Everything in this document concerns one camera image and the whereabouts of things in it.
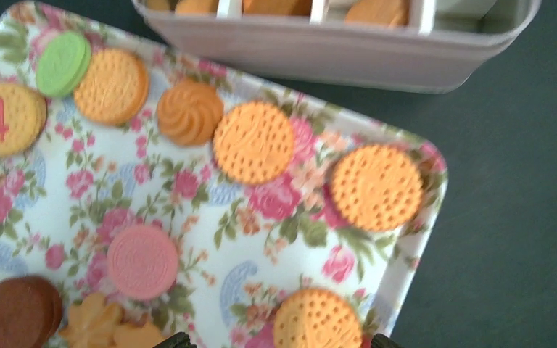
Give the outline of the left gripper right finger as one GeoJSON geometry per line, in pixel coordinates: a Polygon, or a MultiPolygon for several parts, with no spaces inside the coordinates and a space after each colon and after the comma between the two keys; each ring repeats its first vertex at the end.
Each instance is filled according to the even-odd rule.
{"type": "Polygon", "coordinates": [[[370,348],[403,348],[382,333],[377,333],[371,338],[370,348]]]}

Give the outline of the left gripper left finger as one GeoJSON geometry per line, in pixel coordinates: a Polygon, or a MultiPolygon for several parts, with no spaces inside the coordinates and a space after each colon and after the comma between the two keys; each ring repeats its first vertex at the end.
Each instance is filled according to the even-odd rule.
{"type": "Polygon", "coordinates": [[[185,332],[178,332],[155,345],[154,348],[197,348],[190,336],[185,332]]]}

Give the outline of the floral cookie tray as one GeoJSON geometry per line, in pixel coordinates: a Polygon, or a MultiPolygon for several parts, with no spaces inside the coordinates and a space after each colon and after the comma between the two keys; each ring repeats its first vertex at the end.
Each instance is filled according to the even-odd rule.
{"type": "Polygon", "coordinates": [[[37,56],[65,30],[136,54],[150,76],[149,98],[119,128],[89,122],[72,97],[49,100],[38,143],[0,159],[0,281],[42,275],[65,304],[99,291],[121,303],[127,318],[151,319],[165,334],[185,331],[198,347],[269,347],[273,308],[304,286],[344,296],[367,339],[392,332],[447,188],[433,144],[34,1],[0,16],[0,82],[33,86],[37,56]],[[161,136],[155,106],[180,78],[213,85],[226,108],[254,100],[282,108],[296,136],[287,173],[243,186],[214,166],[211,145],[180,149],[161,136]],[[381,233],[343,221],[325,184],[345,152],[373,143],[405,151],[423,180],[418,213],[381,233]],[[107,277],[107,245],[134,223],[164,228],[178,248],[175,286],[150,302],[124,297],[107,277]]]}

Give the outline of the pink divided cookie tin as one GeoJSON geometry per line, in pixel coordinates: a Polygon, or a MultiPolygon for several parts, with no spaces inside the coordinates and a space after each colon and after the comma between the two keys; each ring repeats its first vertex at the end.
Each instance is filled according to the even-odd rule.
{"type": "Polygon", "coordinates": [[[178,15],[135,1],[165,42],[250,73],[367,88],[442,94],[505,51],[535,18],[539,1],[412,1],[401,28],[343,21],[347,1],[314,1],[307,17],[254,16],[240,1],[214,14],[178,15]]]}

